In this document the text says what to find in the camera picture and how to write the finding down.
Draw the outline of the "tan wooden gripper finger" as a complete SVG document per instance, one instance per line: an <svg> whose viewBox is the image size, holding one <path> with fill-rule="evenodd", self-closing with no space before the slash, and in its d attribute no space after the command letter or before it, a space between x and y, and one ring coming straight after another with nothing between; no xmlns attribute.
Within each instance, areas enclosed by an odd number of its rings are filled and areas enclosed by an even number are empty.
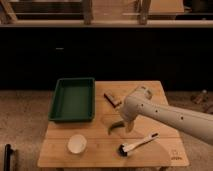
<svg viewBox="0 0 213 171"><path fill-rule="evenodd" d="M127 133L131 132L134 128L134 122L131 121L131 122L125 122L125 131Z"/></svg>

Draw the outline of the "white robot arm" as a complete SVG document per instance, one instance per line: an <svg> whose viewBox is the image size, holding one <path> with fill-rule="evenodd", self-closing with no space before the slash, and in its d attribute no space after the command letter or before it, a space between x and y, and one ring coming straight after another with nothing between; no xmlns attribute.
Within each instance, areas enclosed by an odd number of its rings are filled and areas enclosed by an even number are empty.
<svg viewBox="0 0 213 171"><path fill-rule="evenodd" d="M146 116L213 145L213 115L159 104L151 100L148 87L139 86L128 94L120 108L122 119L133 122Z"/></svg>

